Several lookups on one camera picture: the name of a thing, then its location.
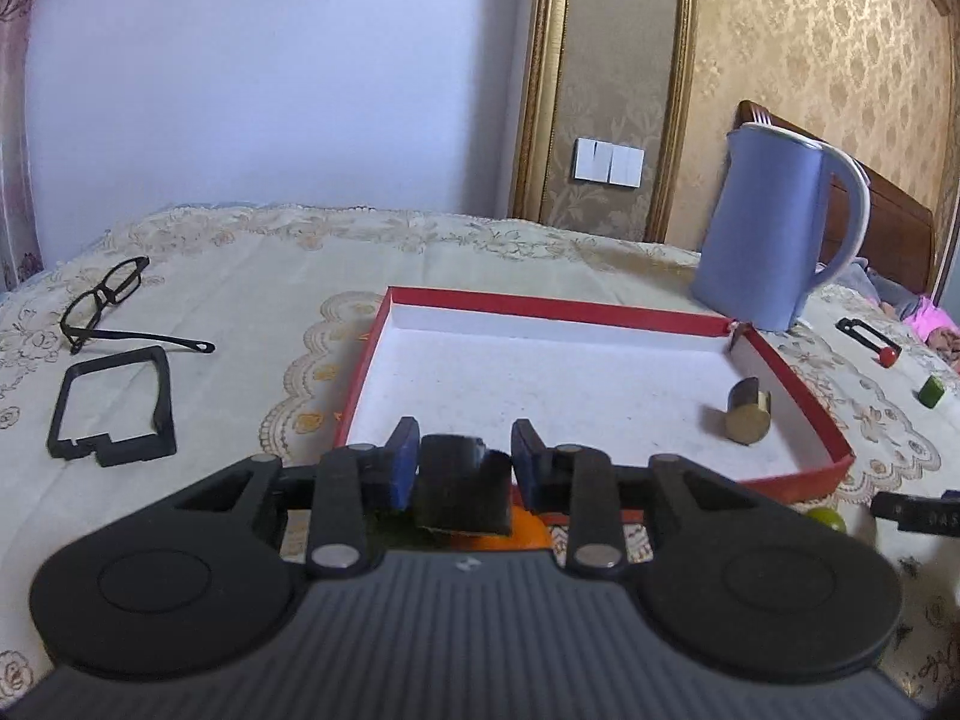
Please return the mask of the dark sugarcane piece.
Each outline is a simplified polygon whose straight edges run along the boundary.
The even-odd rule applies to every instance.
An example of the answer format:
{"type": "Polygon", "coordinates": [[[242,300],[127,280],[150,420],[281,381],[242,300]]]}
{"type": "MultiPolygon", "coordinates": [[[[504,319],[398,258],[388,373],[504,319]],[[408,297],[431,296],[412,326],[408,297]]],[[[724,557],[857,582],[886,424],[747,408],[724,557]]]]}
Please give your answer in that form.
{"type": "Polygon", "coordinates": [[[430,434],[418,452],[416,525],[441,533],[508,536],[512,460],[477,437],[430,434]]]}
{"type": "Polygon", "coordinates": [[[771,427],[771,394],[756,377],[739,380],[727,395],[724,429],[729,439],[742,445],[757,444],[771,427]]]}

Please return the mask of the orange mandarin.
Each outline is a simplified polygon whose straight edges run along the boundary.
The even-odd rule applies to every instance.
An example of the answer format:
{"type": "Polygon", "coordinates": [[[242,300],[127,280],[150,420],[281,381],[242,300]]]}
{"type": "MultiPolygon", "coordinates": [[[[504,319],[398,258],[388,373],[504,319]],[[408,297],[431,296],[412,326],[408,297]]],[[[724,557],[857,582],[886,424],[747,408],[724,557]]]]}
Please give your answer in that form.
{"type": "Polygon", "coordinates": [[[521,505],[511,507],[509,535],[452,535],[449,541],[459,551],[535,551],[551,550],[550,528],[521,505]]]}

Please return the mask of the green tomato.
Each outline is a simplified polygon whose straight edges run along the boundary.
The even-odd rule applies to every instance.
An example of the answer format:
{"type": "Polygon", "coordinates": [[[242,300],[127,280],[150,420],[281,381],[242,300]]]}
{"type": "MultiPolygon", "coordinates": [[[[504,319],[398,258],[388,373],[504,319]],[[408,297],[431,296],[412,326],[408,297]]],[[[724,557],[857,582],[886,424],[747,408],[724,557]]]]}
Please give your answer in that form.
{"type": "Polygon", "coordinates": [[[833,532],[846,533],[848,531],[843,517],[830,507],[812,507],[812,509],[805,511],[804,515],[820,523],[820,525],[832,528],[833,532]]]}

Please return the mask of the green cucumber piece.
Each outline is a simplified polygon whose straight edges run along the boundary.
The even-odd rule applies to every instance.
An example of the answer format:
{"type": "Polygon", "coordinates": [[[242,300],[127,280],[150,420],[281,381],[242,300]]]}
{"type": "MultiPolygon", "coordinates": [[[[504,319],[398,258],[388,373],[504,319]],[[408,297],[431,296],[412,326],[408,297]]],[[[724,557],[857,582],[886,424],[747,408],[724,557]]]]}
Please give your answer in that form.
{"type": "Polygon", "coordinates": [[[919,387],[916,398],[918,398],[919,403],[921,403],[924,408],[934,410],[945,393],[946,386],[944,382],[942,382],[942,379],[937,376],[929,376],[924,380],[923,385],[919,387]]]}

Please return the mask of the red shallow cardboard tray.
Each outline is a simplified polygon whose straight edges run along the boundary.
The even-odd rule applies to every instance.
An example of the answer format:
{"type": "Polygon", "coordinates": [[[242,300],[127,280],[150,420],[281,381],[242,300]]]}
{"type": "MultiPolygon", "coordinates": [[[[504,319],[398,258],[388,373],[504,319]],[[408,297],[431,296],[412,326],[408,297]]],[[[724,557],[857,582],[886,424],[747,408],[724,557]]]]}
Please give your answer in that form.
{"type": "Polygon", "coordinates": [[[348,388],[337,444],[382,444],[411,416],[427,434],[505,450],[516,419],[545,444],[643,466],[683,455],[793,504],[832,493],[851,445],[757,330],[724,317],[455,289],[389,288],[348,388]],[[757,444],[726,436],[727,395],[771,394],[757,444]]]}

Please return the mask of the pink and grey bedding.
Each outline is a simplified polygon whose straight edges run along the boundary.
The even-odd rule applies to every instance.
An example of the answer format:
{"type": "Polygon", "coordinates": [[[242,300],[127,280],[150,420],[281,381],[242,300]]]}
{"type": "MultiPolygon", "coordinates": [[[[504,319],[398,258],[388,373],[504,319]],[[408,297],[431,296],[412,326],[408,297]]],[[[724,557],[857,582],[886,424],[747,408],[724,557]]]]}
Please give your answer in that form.
{"type": "Polygon", "coordinates": [[[958,323],[926,294],[913,293],[903,284],[882,277],[866,259],[854,259],[839,281],[878,305],[890,319],[906,325],[953,372],[958,371],[958,323]]]}

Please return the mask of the cream embroidered tablecloth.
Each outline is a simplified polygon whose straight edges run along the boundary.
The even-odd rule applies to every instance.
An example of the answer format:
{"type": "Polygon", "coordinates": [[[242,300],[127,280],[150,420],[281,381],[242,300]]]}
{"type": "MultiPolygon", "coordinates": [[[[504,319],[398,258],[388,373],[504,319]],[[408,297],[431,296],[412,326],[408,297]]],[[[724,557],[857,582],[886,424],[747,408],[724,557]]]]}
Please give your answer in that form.
{"type": "MultiPolygon", "coordinates": [[[[29,582],[49,554],[220,466],[267,452],[308,461],[329,449],[348,382],[393,286],[470,289],[690,310],[697,255],[522,221],[306,206],[176,208],[117,227],[2,299],[2,697],[49,671],[29,582]],[[139,291],[104,312],[109,330],[208,340],[169,353],[176,455],[105,470],[46,447],[70,355],[60,317],[117,263],[149,258],[139,291]]],[[[776,335],[853,447],[830,497],[853,535],[900,567],[907,609],[885,671],[932,704],[958,686],[958,544],[903,533],[869,512],[877,493],[939,496],[958,483],[958,379],[932,351],[841,286],[812,296],[776,335]],[[838,332],[864,320],[900,344],[880,366],[838,332]],[[934,410],[916,394],[937,376],[934,410]]]]}

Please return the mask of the blue electric kettle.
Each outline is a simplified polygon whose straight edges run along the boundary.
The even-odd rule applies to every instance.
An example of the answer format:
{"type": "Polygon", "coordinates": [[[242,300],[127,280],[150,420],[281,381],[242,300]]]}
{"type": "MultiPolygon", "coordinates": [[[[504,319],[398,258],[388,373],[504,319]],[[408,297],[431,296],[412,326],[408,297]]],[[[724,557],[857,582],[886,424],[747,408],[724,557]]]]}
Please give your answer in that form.
{"type": "Polygon", "coordinates": [[[841,149],[786,128],[745,122],[727,135],[729,166],[693,278],[693,298],[760,330],[786,332],[814,289],[850,265],[866,239],[871,191],[841,149]],[[830,187],[848,193],[835,255],[820,260],[830,187]]]}

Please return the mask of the black eyeglasses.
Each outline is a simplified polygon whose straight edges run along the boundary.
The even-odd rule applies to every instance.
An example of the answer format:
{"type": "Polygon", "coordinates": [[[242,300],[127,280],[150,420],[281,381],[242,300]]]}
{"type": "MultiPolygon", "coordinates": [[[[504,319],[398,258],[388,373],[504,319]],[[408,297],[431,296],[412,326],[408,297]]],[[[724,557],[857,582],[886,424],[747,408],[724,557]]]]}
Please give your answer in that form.
{"type": "Polygon", "coordinates": [[[78,355],[92,341],[153,341],[189,349],[192,353],[213,355],[217,347],[211,341],[170,337],[158,333],[106,330],[99,327],[104,312],[121,305],[139,291],[149,258],[137,255],[114,265],[93,288],[78,294],[60,317],[59,328],[71,355],[78,355]]]}

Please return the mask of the pink patterned curtain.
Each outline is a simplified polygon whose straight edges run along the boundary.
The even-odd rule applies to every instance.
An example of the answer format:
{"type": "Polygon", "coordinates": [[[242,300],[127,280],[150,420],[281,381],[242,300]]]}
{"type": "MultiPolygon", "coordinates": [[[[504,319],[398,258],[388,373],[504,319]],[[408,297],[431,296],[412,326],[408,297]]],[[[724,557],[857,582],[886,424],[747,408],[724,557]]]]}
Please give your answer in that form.
{"type": "Polygon", "coordinates": [[[2,291],[43,270],[29,185],[25,124],[26,52],[34,0],[2,0],[0,11],[0,223],[2,291]]]}

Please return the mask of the red cherry tomato by frame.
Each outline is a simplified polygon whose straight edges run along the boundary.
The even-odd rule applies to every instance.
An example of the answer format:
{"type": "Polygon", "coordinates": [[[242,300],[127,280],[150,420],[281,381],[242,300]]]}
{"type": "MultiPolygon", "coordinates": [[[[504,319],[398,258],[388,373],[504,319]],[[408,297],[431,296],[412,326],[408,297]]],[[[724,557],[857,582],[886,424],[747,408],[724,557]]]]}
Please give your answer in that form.
{"type": "Polygon", "coordinates": [[[880,353],[878,353],[878,364],[880,364],[882,367],[885,367],[885,369],[892,367],[896,363],[897,359],[898,351],[890,348],[890,346],[880,349],[880,353]]]}

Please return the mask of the black rectangular plastic frame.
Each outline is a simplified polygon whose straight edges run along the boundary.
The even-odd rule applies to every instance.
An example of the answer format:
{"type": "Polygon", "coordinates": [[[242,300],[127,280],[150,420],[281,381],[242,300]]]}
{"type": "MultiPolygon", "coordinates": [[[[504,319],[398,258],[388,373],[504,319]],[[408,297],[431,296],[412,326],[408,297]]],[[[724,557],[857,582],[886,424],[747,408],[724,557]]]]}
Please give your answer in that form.
{"type": "Polygon", "coordinates": [[[147,346],[70,366],[53,405],[46,447],[60,460],[93,455],[104,468],[174,455],[178,438],[167,354],[147,346]]]}

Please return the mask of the white wall switch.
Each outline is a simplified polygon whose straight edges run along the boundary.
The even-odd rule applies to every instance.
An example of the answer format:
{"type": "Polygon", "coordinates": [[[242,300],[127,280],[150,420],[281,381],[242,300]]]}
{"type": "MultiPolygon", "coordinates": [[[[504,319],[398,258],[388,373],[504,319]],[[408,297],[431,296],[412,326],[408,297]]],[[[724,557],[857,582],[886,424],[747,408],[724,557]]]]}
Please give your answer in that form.
{"type": "Polygon", "coordinates": [[[638,188],[643,178],[644,149],[578,138],[574,145],[573,179],[593,184],[638,188]]]}

